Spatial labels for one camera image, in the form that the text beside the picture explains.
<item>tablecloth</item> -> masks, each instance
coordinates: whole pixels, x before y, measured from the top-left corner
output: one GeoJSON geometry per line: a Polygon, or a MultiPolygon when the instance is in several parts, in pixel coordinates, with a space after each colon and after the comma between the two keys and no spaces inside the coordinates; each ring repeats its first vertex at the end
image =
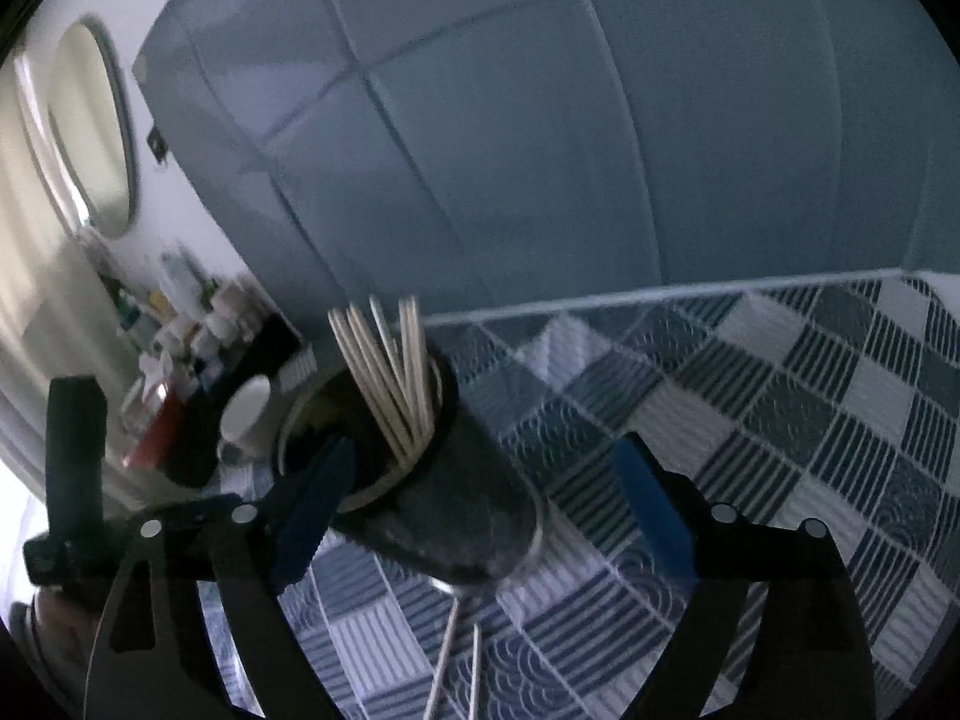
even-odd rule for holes
{"type": "MultiPolygon", "coordinates": [[[[544,555],[464,604],[439,717],[464,718],[472,625],[481,716],[619,718],[685,608],[621,497],[608,447],[637,430],[669,469],[754,522],[827,522],[848,564],[887,717],[960,618],[960,326],[923,281],[889,279],[624,302],[437,327],[467,408],[542,490],[544,555]]],[[[256,497],[265,466],[218,488],[256,497]]],[[[258,711],[214,586],[211,642],[258,711]]],[[[752,587],[707,709],[733,699],[760,624],[752,587]]],[[[419,718],[451,600],[334,533],[280,598],[352,720],[419,718]]]]}

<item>red object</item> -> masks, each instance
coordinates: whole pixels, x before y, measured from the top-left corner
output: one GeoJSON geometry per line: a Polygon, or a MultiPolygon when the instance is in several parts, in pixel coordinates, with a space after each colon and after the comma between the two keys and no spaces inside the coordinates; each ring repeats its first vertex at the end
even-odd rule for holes
{"type": "Polygon", "coordinates": [[[184,402],[170,392],[124,465],[132,469],[155,469],[166,458],[183,421],[184,402]]]}

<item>gray padded headboard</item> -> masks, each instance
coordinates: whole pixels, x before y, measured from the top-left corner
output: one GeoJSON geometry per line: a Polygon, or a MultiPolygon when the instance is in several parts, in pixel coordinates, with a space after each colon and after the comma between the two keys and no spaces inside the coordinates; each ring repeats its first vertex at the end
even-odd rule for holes
{"type": "Polygon", "coordinates": [[[916,0],[171,0],[138,61],[288,317],[956,271],[960,70],[916,0]]]}

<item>mirror frame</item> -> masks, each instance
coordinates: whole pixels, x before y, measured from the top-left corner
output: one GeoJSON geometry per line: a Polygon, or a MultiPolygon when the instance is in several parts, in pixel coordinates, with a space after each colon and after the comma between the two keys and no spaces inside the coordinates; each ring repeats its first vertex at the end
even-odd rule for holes
{"type": "Polygon", "coordinates": [[[56,128],[56,120],[51,110],[49,101],[47,103],[46,111],[47,121],[50,124],[50,133],[54,139],[56,153],[58,153],[59,165],[61,165],[62,169],[66,173],[66,178],[68,178],[70,183],[76,187],[77,193],[83,199],[83,205],[86,206],[86,211],[90,216],[91,223],[85,226],[92,228],[97,232],[98,235],[107,239],[108,241],[118,241],[128,232],[130,232],[139,207],[139,172],[136,165],[136,152],[134,151],[133,146],[133,123],[130,120],[130,105],[128,105],[127,102],[127,93],[124,89],[123,79],[121,76],[122,71],[120,69],[120,62],[117,58],[117,52],[114,49],[113,42],[109,38],[109,32],[104,24],[93,16],[80,17],[64,30],[64,34],[61,35],[61,40],[56,44],[53,68],[51,69],[50,84],[53,84],[53,74],[56,72],[56,60],[58,60],[59,57],[59,47],[61,46],[61,42],[64,40],[66,33],[76,26],[82,26],[87,32],[90,33],[90,35],[93,37],[93,42],[97,45],[97,49],[100,51],[100,58],[107,73],[107,82],[110,85],[110,94],[113,98],[113,107],[117,114],[117,127],[120,129],[120,141],[123,143],[124,165],[127,170],[128,215],[127,226],[124,228],[122,233],[118,234],[117,236],[111,236],[107,233],[104,233],[104,230],[97,226],[96,207],[91,202],[88,192],[83,186],[83,182],[80,182],[75,173],[73,164],[69,159],[69,154],[64,146],[64,141],[61,140],[59,129],[56,128]]]}

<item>white wall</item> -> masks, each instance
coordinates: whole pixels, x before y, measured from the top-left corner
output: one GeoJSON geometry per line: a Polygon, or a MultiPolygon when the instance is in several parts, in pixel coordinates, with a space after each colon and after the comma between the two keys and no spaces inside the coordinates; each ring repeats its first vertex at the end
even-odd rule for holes
{"type": "Polygon", "coordinates": [[[37,95],[46,108],[47,88],[61,35],[83,16],[109,32],[120,63],[133,126],[139,173],[136,216],[130,231],[109,248],[131,280],[154,286],[162,252],[184,245],[210,274],[246,274],[243,260],[223,230],[200,204],[186,176],[171,158],[159,167],[147,149],[152,117],[131,74],[133,60],[167,0],[45,0],[27,28],[26,52],[34,68],[37,95]]]}

